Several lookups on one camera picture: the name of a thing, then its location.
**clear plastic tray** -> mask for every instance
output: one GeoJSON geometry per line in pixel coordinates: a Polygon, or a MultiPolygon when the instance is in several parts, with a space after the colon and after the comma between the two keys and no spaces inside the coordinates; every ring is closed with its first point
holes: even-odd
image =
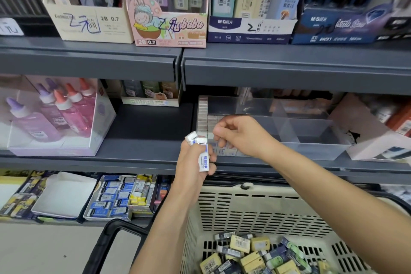
{"type": "MultiPolygon", "coordinates": [[[[198,111],[197,131],[200,133],[204,131],[206,115],[221,118],[243,114],[251,115],[275,139],[311,159],[333,161],[350,146],[347,135],[328,119],[326,112],[309,107],[288,111],[283,106],[284,101],[276,99],[200,96],[199,100],[202,105],[198,111]]],[[[208,122],[207,126],[208,140],[218,155],[244,156],[238,151],[217,148],[212,139],[213,124],[208,122]]]]}

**forearm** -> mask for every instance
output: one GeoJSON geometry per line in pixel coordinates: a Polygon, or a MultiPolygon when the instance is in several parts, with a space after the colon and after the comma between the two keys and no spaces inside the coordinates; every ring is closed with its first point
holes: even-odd
{"type": "Polygon", "coordinates": [[[130,274],[180,272],[188,201],[171,188],[130,274]]]}
{"type": "Polygon", "coordinates": [[[375,271],[410,269],[411,218],[275,140],[269,151],[262,159],[375,271]]]}

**person's right hand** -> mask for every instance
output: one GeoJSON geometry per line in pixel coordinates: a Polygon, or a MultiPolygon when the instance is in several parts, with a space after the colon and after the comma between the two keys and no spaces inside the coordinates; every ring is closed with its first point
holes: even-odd
{"type": "Polygon", "coordinates": [[[213,129],[214,140],[224,147],[230,142],[243,154],[263,159],[272,152],[273,143],[279,143],[251,116],[229,115],[220,120],[213,129]]]}

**hand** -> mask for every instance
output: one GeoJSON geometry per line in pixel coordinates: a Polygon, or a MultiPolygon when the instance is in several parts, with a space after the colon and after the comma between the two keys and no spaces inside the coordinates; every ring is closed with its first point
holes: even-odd
{"type": "Polygon", "coordinates": [[[243,154],[265,160],[273,143],[279,143],[251,116],[229,115],[220,120],[213,129],[214,140],[224,147],[230,142],[243,154]]]}
{"type": "Polygon", "coordinates": [[[217,160],[217,156],[213,152],[213,147],[208,145],[210,153],[210,170],[208,172],[200,172],[198,158],[200,154],[206,151],[206,147],[200,144],[189,146],[186,140],[181,143],[180,155],[177,160],[176,177],[174,178],[171,189],[175,193],[180,194],[183,199],[189,201],[190,207],[197,202],[200,195],[201,187],[207,175],[213,175],[216,171],[216,166],[213,162],[217,160]]]}

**floor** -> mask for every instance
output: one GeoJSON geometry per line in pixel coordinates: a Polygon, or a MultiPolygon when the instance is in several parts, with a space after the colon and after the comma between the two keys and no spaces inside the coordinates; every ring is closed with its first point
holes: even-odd
{"type": "MultiPolygon", "coordinates": [[[[103,228],[0,223],[0,272],[82,274],[103,228]]],[[[127,274],[140,238],[120,231],[101,274],[127,274]]]]}

